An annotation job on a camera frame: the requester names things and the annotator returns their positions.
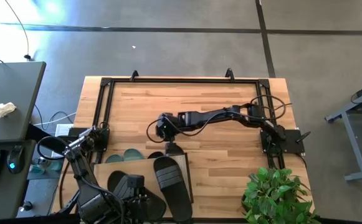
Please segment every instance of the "gray metal frame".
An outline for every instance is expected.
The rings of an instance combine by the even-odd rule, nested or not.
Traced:
[[[362,96],[355,99],[354,102],[355,103],[353,103],[353,102],[348,103],[346,106],[342,107],[342,109],[338,110],[337,112],[335,112],[332,115],[327,116],[325,118],[325,120],[328,123],[332,123],[332,122],[334,122],[334,120],[336,120],[338,118],[343,118],[344,125],[345,125],[345,128],[347,130],[348,137],[350,139],[351,145],[352,145],[353,150],[354,150],[356,161],[358,162],[358,165],[360,167],[360,170],[361,170],[360,172],[356,172],[356,173],[353,173],[353,174],[350,174],[350,175],[345,175],[344,178],[345,178],[346,181],[362,179],[362,154],[361,154],[358,142],[356,140],[357,137],[354,134],[354,130],[351,127],[351,123],[350,123],[350,120],[348,118],[349,117],[348,112],[350,110],[353,110],[355,108],[359,108],[360,105],[362,105]]]

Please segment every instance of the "potted plant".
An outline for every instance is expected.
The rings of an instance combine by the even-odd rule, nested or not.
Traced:
[[[320,223],[314,219],[315,211],[310,213],[312,201],[297,194],[307,195],[301,186],[308,187],[291,173],[290,169],[260,168],[258,174],[249,175],[251,181],[242,197],[248,223]]]

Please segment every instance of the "wooden tabletop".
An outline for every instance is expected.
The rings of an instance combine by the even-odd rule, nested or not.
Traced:
[[[91,127],[101,78],[85,77],[75,127]],[[285,79],[270,78],[269,82],[272,95],[285,103],[291,103]],[[103,97],[100,119],[105,111],[107,94],[108,91]],[[123,154],[129,148],[138,149],[146,157],[152,152],[163,151],[164,143],[153,143],[146,137],[147,126],[163,112],[177,114],[182,111],[217,110],[242,105],[255,96],[255,86],[250,84],[116,83],[109,119],[110,140],[103,161],[112,154]],[[274,107],[277,106],[280,103],[274,100]],[[278,119],[278,124],[286,129],[295,129],[291,106],[287,106],[286,114]],[[154,126],[149,133],[159,140],[155,136]],[[266,155],[262,153],[259,129],[246,128],[236,121],[226,121],[208,125],[197,136],[179,134],[176,142],[188,153],[194,197],[193,217],[242,218],[241,197],[249,181],[247,176],[256,173],[259,167],[268,167]],[[285,166],[309,186],[301,158],[285,154],[284,160]],[[63,186],[64,204],[77,190],[71,168],[68,174]],[[312,200],[310,192],[306,199]],[[58,210],[59,194],[56,194],[52,211]]]

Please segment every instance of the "concrete floor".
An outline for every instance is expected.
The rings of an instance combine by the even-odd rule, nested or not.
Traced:
[[[9,1],[25,24],[85,27],[259,29],[253,0]],[[262,0],[267,29],[362,30],[362,0]],[[0,22],[16,22],[0,1]],[[44,121],[58,110],[77,109],[86,75],[217,76],[231,67],[237,77],[269,77],[260,34],[174,32],[28,31],[30,54],[47,62],[37,99]],[[362,35],[269,35],[276,77],[287,79],[295,119],[306,138],[307,166],[318,213],[362,221],[362,180],[341,122],[324,117],[362,88]],[[24,61],[22,30],[0,26],[0,59]],[[48,132],[54,132],[54,125]],[[31,184],[27,199],[43,215],[54,184]],[[32,186],[44,187],[46,195]]]

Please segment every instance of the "tissue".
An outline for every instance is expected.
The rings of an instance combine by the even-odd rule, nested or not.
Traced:
[[[12,113],[15,109],[16,106],[14,106],[13,103],[6,103],[5,105],[0,103],[0,118],[6,116],[9,113]]]

